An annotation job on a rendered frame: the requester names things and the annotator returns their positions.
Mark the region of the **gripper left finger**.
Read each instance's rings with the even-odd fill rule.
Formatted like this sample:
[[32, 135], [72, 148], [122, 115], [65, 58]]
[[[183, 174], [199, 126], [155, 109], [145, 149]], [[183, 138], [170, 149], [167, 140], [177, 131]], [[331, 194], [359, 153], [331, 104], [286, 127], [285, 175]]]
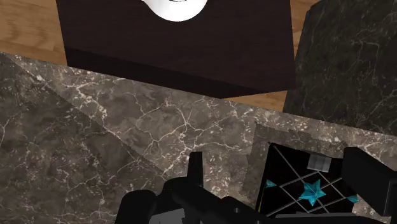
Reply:
[[123, 196], [115, 224], [224, 224], [219, 198], [205, 189], [201, 152], [190, 153], [187, 176], [172, 178], [156, 195], [134, 190]]

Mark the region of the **dark marble counter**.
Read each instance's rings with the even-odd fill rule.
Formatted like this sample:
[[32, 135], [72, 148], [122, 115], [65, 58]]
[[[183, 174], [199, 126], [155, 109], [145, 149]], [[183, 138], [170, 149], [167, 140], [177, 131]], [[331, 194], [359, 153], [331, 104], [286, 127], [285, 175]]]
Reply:
[[397, 0], [319, 0], [284, 112], [397, 136]]

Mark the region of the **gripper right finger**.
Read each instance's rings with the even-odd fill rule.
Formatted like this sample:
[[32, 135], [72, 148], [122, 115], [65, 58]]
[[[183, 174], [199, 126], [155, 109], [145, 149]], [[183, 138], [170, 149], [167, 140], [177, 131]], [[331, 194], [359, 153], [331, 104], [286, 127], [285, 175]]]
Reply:
[[397, 217], [397, 171], [357, 147], [344, 149], [342, 179], [378, 214]]

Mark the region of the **black box with blue stars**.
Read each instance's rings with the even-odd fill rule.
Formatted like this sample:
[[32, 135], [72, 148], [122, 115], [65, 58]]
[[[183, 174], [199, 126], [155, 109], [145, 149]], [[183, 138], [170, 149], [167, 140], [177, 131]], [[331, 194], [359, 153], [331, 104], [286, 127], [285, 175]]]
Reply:
[[279, 214], [351, 213], [357, 193], [342, 179], [341, 158], [272, 143], [255, 209]]

